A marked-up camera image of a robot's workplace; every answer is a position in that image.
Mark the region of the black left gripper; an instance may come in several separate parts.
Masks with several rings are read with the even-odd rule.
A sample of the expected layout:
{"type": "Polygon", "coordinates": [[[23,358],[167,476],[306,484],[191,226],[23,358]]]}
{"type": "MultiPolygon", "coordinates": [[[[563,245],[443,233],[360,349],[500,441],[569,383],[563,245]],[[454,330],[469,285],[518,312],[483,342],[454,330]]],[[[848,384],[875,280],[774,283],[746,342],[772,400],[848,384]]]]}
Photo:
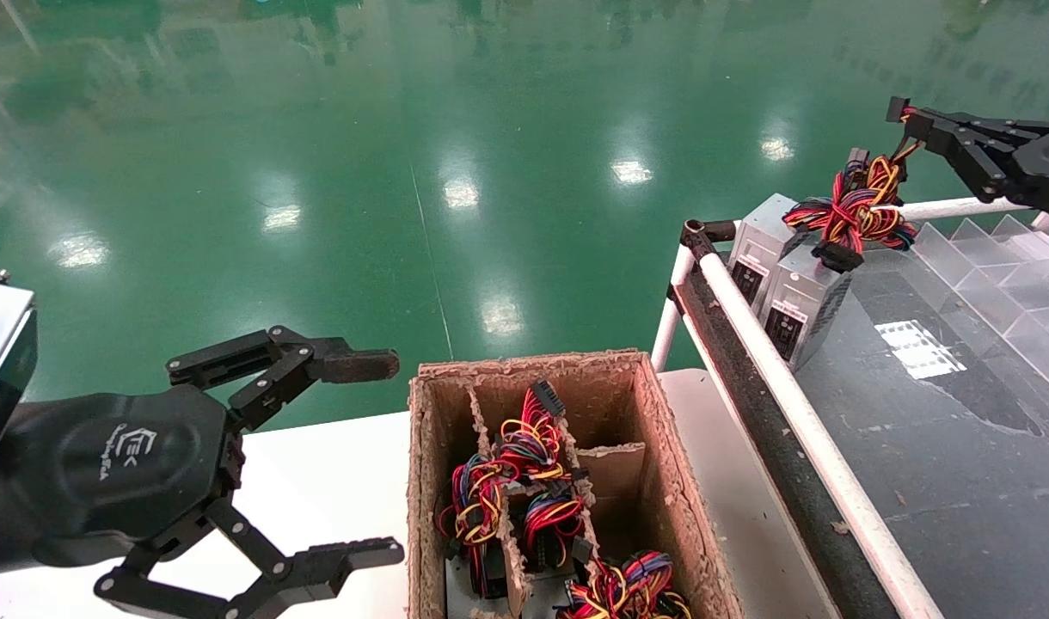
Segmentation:
{"type": "Polygon", "coordinates": [[[315,383],[378,383],[399,369],[394,349],[355,350],[343,337],[276,325],[171,358],[166,372],[178,387],[162,393],[22,405],[13,496],[33,520],[34,560],[94,565],[126,555],[93,594],[144,618],[278,618],[335,599],[352,572],[402,563],[402,545],[365,538],[282,554],[226,499],[244,465],[238,432],[264,426],[315,383]],[[201,391],[242,377],[252,381],[227,411],[201,391]],[[226,599],[150,578],[212,531],[260,572],[245,591],[226,599]]]}

